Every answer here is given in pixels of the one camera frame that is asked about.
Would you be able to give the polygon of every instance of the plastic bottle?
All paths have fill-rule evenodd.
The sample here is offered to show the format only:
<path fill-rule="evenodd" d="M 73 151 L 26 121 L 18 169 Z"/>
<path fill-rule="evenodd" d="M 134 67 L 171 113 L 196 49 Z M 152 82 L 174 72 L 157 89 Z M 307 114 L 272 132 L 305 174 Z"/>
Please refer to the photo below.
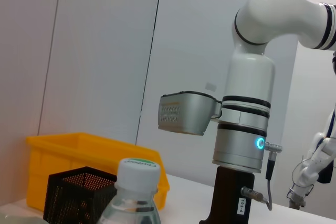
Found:
<path fill-rule="evenodd" d="M 161 224 L 153 197 L 157 192 L 160 166 L 149 160 L 126 158 L 120 161 L 117 195 L 98 224 Z"/>

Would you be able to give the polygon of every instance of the white table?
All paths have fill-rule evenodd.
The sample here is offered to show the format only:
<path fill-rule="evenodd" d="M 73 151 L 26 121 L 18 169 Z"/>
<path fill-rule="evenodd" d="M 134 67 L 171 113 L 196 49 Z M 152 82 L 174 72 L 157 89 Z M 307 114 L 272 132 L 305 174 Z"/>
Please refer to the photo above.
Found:
<path fill-rule="evenodd" d="M 198 224 L 210 212 L 214 188 L 190 180 L 168 175 L 171 190 L 166 206 L 160 211 L 162 224 Z M 28 208 L 25 200 L 0 207 L 0 212 L 9 215 L 42 216 L 42 213 Z M 249 224 L 336 224 L 327 219 L 306 212 L 273 204 L 268 211 L 264 204 L 253 201 Z"/>

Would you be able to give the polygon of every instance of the mesh pen holder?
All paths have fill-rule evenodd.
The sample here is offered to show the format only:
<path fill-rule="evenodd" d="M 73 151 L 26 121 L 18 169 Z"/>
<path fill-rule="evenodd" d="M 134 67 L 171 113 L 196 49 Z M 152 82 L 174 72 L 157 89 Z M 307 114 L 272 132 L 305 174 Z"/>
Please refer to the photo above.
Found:
<path fill-rule="evenodd" d="M 50 224 L 96 224 L 117 194 L 116 175 L 90 167 L 49 176 L 43 219 Z"/>

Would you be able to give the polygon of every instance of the glowing blue ring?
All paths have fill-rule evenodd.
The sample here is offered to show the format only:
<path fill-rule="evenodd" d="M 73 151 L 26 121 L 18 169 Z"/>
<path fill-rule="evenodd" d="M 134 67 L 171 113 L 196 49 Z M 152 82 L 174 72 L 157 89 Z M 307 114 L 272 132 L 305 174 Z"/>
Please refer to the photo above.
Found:
<path fill-rule="evenodd" d="M 258 149 L 262 150 L 264 148 L 264 145 L 265 145 L 265 140 L 262 137 L 258 138 L 258 140 L 257 140 Z"/>

